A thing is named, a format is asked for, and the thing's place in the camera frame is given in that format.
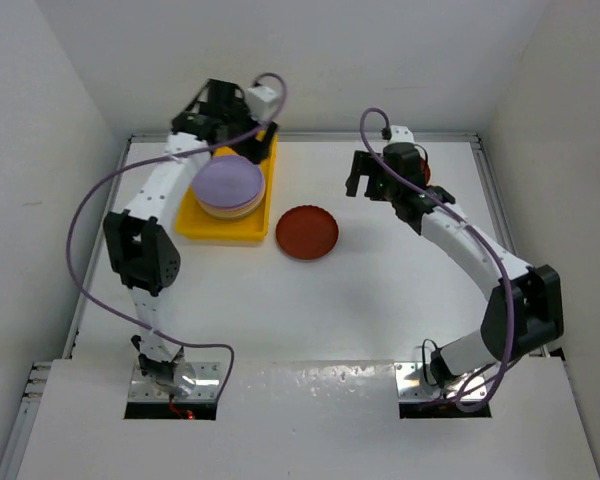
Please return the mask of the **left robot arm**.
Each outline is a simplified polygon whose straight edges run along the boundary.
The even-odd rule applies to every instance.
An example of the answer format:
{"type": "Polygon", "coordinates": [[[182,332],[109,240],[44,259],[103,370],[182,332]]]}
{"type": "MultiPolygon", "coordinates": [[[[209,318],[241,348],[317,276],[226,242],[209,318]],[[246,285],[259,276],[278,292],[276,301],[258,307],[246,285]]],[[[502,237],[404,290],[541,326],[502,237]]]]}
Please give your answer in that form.
{"type": "Polygon", "coordinates": [[[114,273],[127,288],[135,307],[133,323],[140,332],[132,343],[139,369],[170,398],[186,398],[196,386],[196,373],[185,359],[185,346],[162,329],[172,317],[170,288],[180,254],[168,230],[196,174],[216,150],[230,147],[254,165],[271,151],[287,90],[274,90],[256,78],[243,89],[210,79],[171,121],[164,154],[136,196],[120,212],[103,221],[114,273]]]}

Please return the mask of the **lavender plate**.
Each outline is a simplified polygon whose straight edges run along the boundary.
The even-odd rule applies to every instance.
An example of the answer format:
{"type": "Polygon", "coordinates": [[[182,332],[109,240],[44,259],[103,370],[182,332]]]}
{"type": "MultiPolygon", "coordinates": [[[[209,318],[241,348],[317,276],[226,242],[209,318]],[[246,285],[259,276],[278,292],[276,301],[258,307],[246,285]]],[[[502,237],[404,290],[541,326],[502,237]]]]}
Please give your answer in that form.
{"type": "Polygon", "coordinates": [[[214,157],[194,177],[191,188],[199,201],[220,209],[239,207],[264,190],[259,166],[239,155],[214,157]]]}
{"type": "Polygon", "coordinates": [[[250,182],[220,182],[199,184],[193,193],[199,206],[218,218],[239,218],[248,215],[261,203],[266,185],[250,182]]]}

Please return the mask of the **pink plate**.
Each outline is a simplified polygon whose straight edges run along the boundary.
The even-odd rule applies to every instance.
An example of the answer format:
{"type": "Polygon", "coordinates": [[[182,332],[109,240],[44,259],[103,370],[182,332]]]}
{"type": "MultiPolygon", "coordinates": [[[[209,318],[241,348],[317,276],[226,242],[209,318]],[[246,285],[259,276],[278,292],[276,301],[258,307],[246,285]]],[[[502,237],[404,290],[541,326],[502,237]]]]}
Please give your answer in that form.
{"type": "Polygon", "coordinates": [[[260,193],[253,197],[249,202],[245,202],[235,207],[218,207],[212,206],[202,200],[198,201],[200,207],[210,216],[221,220],[234,220],[244,218],[253,213],[264,199],[265,193],[260,193]]]}

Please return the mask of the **dark red plate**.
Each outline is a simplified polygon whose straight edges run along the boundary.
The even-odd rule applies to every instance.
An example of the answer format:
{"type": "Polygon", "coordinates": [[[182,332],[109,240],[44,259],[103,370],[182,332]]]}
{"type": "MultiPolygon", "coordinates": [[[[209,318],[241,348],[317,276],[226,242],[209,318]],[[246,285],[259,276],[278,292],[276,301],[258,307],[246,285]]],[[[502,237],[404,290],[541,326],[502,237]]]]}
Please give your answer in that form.
{"type": "Polygon", "coordinates": [[[275,229],[278,247],[287,256],[314,261],[328,255],[339,239],[339,226],[325,209],[301,205],[286,211],[275,229]]]}
{"type": "Polygon", "coordinates": [[[431,180],[431,170],[430,170],[430,167],[429,167],[429,162],[425,158],[421,158],[421,169],[422,169],[422,172],[424,174],[425,184],[429,185],[430,184],[430,180],[431,180]]]}

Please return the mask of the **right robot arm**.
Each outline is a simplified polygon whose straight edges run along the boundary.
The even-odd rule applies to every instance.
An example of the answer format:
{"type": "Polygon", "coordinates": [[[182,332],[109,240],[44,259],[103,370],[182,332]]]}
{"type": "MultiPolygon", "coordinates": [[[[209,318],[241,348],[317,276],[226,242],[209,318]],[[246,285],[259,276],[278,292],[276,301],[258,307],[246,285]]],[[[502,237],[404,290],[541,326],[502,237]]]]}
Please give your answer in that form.
{"type": "Polygon", "coordinates": [[[479,329],[431,353],[421,378],[442,392],[461,376],[495,363],[509,365],[564,333],[561,280],[549,265],[534,267],[471,225],[456,199],[429,182],[428,163],[410,142],[381,154],[356,151],[346,194],[391,204],[396,216],[443,250],[487,300],[479,329]]]}

